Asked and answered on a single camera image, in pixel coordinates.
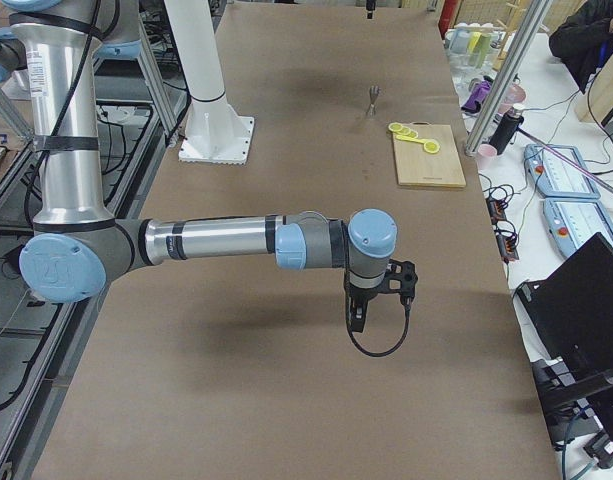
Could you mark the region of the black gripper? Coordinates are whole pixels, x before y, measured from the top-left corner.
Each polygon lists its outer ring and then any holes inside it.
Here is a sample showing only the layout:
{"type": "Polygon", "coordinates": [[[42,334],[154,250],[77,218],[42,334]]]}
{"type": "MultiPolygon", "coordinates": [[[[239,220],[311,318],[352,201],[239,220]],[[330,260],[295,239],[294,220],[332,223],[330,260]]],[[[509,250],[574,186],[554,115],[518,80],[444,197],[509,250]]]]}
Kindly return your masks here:
{"type": "Polygon", "coordinates": [[[352,270],[344,273],[345,312],[352,333],[364,332],[368,302],[379,294],[384,278],[384,272],[374,277],[362,277],[352,270]]]}

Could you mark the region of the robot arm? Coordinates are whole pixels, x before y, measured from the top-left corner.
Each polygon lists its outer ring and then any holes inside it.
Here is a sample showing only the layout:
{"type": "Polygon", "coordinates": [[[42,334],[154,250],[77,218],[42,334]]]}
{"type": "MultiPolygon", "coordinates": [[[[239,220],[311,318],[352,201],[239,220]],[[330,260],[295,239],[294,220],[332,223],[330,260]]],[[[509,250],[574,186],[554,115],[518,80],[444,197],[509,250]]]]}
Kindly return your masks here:
{"type": "Polygon", "coordinates": [[[345,323],[364,328],[369,302],[414,296],[411,267],[393,258],[397,226],[378,209],[349,221],[317,212],[182,221],[121,219],[118,190],[139,180],[150,140],[167,146],[183,118],[190,130],[182,156],[242,164],[255,121],[228,103],[208,5],[168,1],[165,26],[181,62],[188,95],[176,107],[155,83],[156,61],[143,70],[147,120],[106,120],[96,96],[94,64],[151,52],[136,1],[8,1],[0,30],[0,79],[28,77],[37,165],[27,184],[41,202],[28,212],[32,237],[19,271],[32,292],[55,303],[98,295],[121,276],[164,261],[269,254],[284,269],[340,268],[345,323]]]}

